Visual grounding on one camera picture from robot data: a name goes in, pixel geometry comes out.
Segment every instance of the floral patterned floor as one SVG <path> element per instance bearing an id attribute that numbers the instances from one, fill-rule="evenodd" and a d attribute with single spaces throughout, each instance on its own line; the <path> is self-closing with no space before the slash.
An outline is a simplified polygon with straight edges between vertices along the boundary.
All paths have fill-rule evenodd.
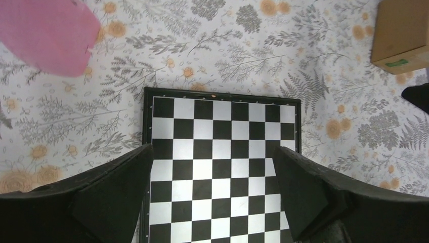
<path id="1" fill-rule="evenodd" d="M 377 0 L 84 2 L 103 28 L 82 76 L 43 73 L 0 46 L 0 193 L 139 146 L 151 86 L 301 99 L 305 156 L 429 195 L 427 115 L 400 97 L 426 72 L 369 63 Z"/>

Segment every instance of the cardboard box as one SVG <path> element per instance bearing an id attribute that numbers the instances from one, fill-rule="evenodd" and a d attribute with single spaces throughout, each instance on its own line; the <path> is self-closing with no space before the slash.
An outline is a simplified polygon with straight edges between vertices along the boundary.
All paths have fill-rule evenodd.
<path id="1" fill-rule="evenodd" d="M 392 74 L 429 67 L 429 0 L 378 5 L 371 63 Z"/>

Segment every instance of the black frame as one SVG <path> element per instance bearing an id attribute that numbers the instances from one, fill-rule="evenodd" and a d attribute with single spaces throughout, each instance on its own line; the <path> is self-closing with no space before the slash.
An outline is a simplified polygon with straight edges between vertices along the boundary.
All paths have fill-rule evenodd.
<path id="1" fill-rule="evenodd" d="M 149 127 L 152 126 L 152 111 L 153 97 L 171 97 L 171 98 L 190 98 L 200 100 L 217 100 L 217 101 L 231 101 L 231 102 L 246 102 L 246 103 L 260 103 L 260 104 L 275 104 L 275 105 L 294 105 L 295 106 L 295 131 L 296 131 L 296 151 L 301 153 L 301 100 L 268 97 L 268 96 L 253 96 L 253 95 L 240 95 L 229 93 L 212 93 L 202 91 L 188 91 L 188 90 L 173 90 L 161 88 L 144 88 L 144 101 L 143 101 L 143 144 L 150 143 L 152 134 Z M 149 243 L 149 238 L 146 237 L 149 230 L 149 217 L 146 217 L 149 211 L 150 198 L 145 197 L 140 210 L 140 230 L 139 242 Z"/>

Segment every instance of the white square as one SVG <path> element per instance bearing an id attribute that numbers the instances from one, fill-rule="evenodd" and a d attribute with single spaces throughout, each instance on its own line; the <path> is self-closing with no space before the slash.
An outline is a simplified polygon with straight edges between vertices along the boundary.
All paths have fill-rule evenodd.
<path id="1" fill-rule="evenodd" d="M 152 118 L 152 139 L 172 139 L 174 134 L 173 118 Z"/>
<path id="2" fill-rule="evenodd" d="M 265 104 L 249 104 L 249 121 L 265 122 Z"/>
<path id="3" fill-rule="evenodd" d="M 192 240 L 192 222 L 171 224 L 171 243 L 190 242 Z"/>
<path id="4" fill-rule="evenodd" d="M 235 158 L 231 160 L 231 178 L 249 177 L 249 159 Z"/>
<path id="5" fill-rule="evenodd" d="M 265 232 L 264 242 L 280 242 L 280 230 Z"/>
<path id="6" fill-rule="evenodd" d="M 289 229 L 289 223 L 284 211 L 280 213 L 280 229 Z"/>
<path id="7" fill-rule="evenodd" d="M 249 215 L 249 197 L 232 197 L 231 198 L 231 217 Z"/>
<path id="8" fill-rule="evenodd" d="M 265 123 L 265 140 L 281 140 L 280 123 Z"/>
<path id="9" fill-rule="evenodd" d="M 231 140 L 213 140 L 213 159 L 231 158 Z"/>
<path id="10" fill-rule="evenodd" d="M 211 181 L 211 198 L 230 198 L 231 179 L 214 179 Z"/>
<path id="11" fill-rule="evenodd" d="M 231 102 L 213 101 L 213 120 L 231 120 Z"/>
<path id="12" fill-rule="evenodd" d="M 173 181 L 171 186 L 172 201 L 191 201 L 192 200 L 192 180 Z"/>
<path id="13" fill-rule="evenodd" d="M 249 140 L 249 158 L 265 158 L 265 140 Z"/>
<path id="14" fill-rule="evenodd" d="M 228 238 L 229 237 L 230 218 L 212 219 L 211 220 L 211 238 Z"/>
<path id="15" fill-rule="evenodd" d="M 287 147 L 292 149 L 293 151 L 296 151 L 296 142 L 295 140 L 281 140 L 280 146 Z"/>
<path id="16" fill-rule="evenodd" d="M 206 180 L 212 178 L 212 160 L 211 159 L 194 159 L 192 163 L 192 179 Z"/>
<path id="17" fill-rule="evenodd" d="M 276 170 L 274 169 L 272 158 L 265 159 L 265 176 L 276 176 Z"/>
<path id="18" fill-rule="evenodd" d="M 233 236 L 230 238 L 230 243 L 248 243 L 248 236 L 247 234 Z"/>
<path id="19" fill-rule="evenodd" d="M 149 207 L 149 224 L 171 223 L 171 202 L 153 202 Z"/>
<path id="20" fill-rule="evenodd" d="M 231 122 L 232 140 L 249 140 L 249 122 L 233 120 Z"/>
<path id="21" fill-rule="evenodd" d="M 280 194 L 265 195 L 265 213 L 278 213 L 281 211 Z"/>
<path id="22" fill-rule="evenodd" d="M 213 139 L 213 120 L 194 120 L 194 139 Z"/>
<path id="23" fill-rule="evenodd" d="M 211 219 L 211 199 L 192 201 L 192 221 Z"/>
<path id="24" fill-rule="evenodd" d="M 291 105 L 280 106 L 280 122 L 295 123 L 295 106 L 291 106 Z"/>
<path id="25" fill-rule="evenodd" d="M 249 215 L 248 233 L 256 234 L 265 232 L 265 214 Z"/>
<path id="26" fill-rule="evenodd" d="M 150 172 L 151 181 L 172 181 L 173 180 L 173 160 L 153 161 Z"/>
<path id="27" fill-rule="evenodd" d="M 175 98 L 174 118 L 193 119 L 194 99 Z"/>
<path id="28" fill-rule="evenodd" d="M 249 196 L 265 195 L 265 177 L 249 178 Z"/>
<path id="29" fill-rule="evenodd" d="M 193 139 L 174 139 L 173 140 L 173 159 L 193 159 L 194 158 L 194 140 Z"/>

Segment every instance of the pink cloth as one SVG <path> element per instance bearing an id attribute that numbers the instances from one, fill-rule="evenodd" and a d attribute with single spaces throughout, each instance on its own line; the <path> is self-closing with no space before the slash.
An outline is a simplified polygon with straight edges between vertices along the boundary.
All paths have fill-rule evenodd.
<path id="1" fill-rule="evenodd" d="M 45 72 L 82 75 L 99 30 L 100 22 L 80 0 L 1 0 L 0 41 Z"/>

